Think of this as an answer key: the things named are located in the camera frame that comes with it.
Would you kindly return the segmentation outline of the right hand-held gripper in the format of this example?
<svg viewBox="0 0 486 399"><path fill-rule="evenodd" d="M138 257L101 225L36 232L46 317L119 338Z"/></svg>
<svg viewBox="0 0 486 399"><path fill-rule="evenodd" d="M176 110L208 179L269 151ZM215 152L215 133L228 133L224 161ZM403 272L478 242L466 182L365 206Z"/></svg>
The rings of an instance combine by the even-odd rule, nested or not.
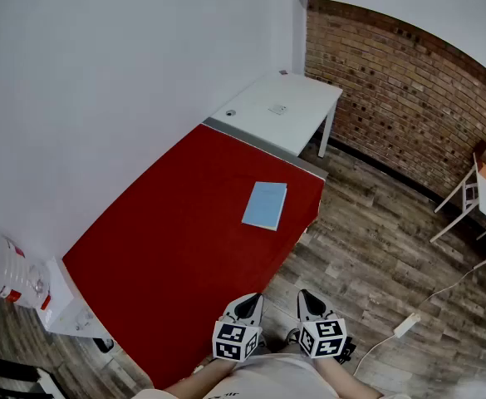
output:
<svg viewBox="0 0 486 399"><path fill-rule="evenodd" d="M341 354L346 344L346 322L344 318L338 318L327 298L302 289L297 295L297 315L301 321L298 342L310 358Z"/></svg>

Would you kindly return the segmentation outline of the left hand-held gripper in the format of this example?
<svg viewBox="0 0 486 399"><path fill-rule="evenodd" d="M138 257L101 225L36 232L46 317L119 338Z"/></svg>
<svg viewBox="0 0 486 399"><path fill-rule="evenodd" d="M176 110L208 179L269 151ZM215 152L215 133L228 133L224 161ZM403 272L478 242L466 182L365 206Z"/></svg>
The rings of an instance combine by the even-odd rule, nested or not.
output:
<svg viewBox="0 0 486 399"><path fill-rule="evenodd" d="M245 362L263 343L261 320L264 298L261 293L246 294L233 300L215 323L213 357Z"/></svg>

